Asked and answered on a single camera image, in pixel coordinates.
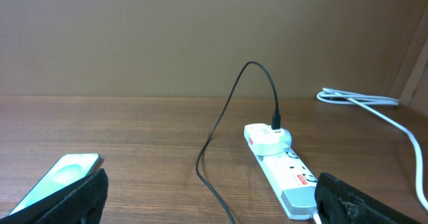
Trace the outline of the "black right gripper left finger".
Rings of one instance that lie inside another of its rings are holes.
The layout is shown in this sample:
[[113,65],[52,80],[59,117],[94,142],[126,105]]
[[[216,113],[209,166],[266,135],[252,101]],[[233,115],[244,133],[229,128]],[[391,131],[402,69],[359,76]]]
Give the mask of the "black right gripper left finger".
[[1,224],[99,224],[108,196],[103,168],[1,219]]

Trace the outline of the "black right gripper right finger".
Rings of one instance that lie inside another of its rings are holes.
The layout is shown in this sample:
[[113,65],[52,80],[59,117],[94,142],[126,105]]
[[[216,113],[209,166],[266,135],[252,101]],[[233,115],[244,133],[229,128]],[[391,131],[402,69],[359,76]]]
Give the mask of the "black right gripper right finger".
[[322,224],[418,224],[329,173],[321,173],[315,189]]

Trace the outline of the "turquoise screen smartphone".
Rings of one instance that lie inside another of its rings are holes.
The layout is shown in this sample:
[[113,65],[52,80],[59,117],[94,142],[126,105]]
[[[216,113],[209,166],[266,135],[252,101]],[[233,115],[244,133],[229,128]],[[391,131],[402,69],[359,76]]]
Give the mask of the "turquoise screen smartphone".
[[63,155],[26,194],[10,212],[12,215],[60,189],[82,179],[97,165],[100,155],[65,154]]

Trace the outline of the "white power strip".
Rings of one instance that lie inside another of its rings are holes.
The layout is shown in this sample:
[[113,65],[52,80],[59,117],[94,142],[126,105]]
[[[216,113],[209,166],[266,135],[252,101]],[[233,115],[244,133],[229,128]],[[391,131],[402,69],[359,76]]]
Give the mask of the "white power strip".
[[315,201],[317,178],[290,148],[271,155],[256,153],[256,141],[247,143],[289,219],[320,222]]

